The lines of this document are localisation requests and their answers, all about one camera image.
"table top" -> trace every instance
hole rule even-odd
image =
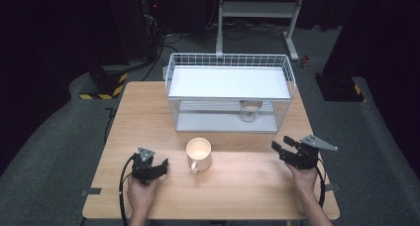
[[[153,166],[169,159],[168,173],[160,178],[151,219],[304,219],[294,192],[290,170],[271,148],[283,136],[295,140],[312,134],[298,90],[277,134],[176,132],[164,82],[127,84],[91,187],[100,194],[87,196],[86,218],[121,218],[118,185],[121,171],[138,147],[155,151]],[[202,137],[212,145],[209,169],[190,173],[185,147]],[[126,196],[126,214],[132,209]],[[324,210],[330,219],[340,211],[332,191]]]

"mug handle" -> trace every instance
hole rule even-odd
[[[191,165],[191,173],[197,173],[197,161],[194,161]]]

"gray carpet floor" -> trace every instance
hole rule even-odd
[[[227,30],[224,53],[288,54],[281,28]],[[293,62],[296,82],[314,134],[339,147],[322,151],[336,192],[341,216],[335,225],[420,225],[420,182],[384,125],[366,82],[355,77],[366,102],[324,101],[314,78],[321,73],[339,30],[296,29],[293,41],[309,66]],[[167,36],[165,43],[181,53],[214,53],[215,33],[208,37]],[[162,67],[174,49],[164,48],[146,81],[162,81]],[[126,81],[140,81],[149,70],[129,73]],[[85,196],[99,163],[110,120],[109,108],[121,98],[82,100],[78,93],[89,82],[87,73],[69,86],[71,100],[56,111],[28,139],[0,178],[0,225],[79,225]],[[88,219],[84,225],[122,225],[120,219]]]

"white metal stand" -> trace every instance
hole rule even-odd
[[[284,39],[292,60],[299,60],[291,36],[299,15],[302,0],[296,2],[224,2],[219,0],[219,21],[216,41],[216,55],[223,53],[223,17],[266,17],[288,18],[289,29],[283,32]]]

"cup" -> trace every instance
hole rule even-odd
[[[186,154],[188,155],[188,165],[191,173],[197,173],[198,170],[206,170],[211,165],[211,145],[203,138],[195,138],[186,145]]]
[[[241,100],[241,111],[239,117],[245,122],[253,122],[256,120],[260,109],[263,106],[262,101]]]

